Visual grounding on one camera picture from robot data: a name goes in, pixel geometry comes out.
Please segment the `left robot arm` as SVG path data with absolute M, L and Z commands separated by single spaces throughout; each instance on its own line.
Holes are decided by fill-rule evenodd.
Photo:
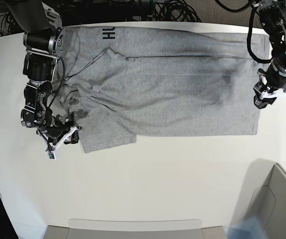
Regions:
M 259 81 L 254 86 L 254 105 L 261 110 L 277 98 L 286 98 L 286 5 L 282 0 L 256 0 L 252 4 L 250 23 L 256 12 L 272 47 L 270 60 L 258 58 L 251 50 L 253 27 L 249 26 L 248 53 L 256 62 L 268 65 L 266 70 L 258 70 Z

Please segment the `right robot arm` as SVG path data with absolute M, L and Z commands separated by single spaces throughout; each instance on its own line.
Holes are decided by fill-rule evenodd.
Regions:
M 48 22 L 43 5 L 39 0 L 7 0 L 6 5 L 24 31 L 23 44 L 26 47 L 23 74 L 29 79 L 24 88 L 25 105 L 21 111 L 21 124 L 35 128 L 46 143 L 46 153 L 55 159 L 55 152 L 63 144 L 79 141 L 80 126 L 76 126 L 72 114 L 53 115 L 53 102 L 48 97 L 58 97 L 52 82 L 59 62 L 62 45 L 61 28 Z

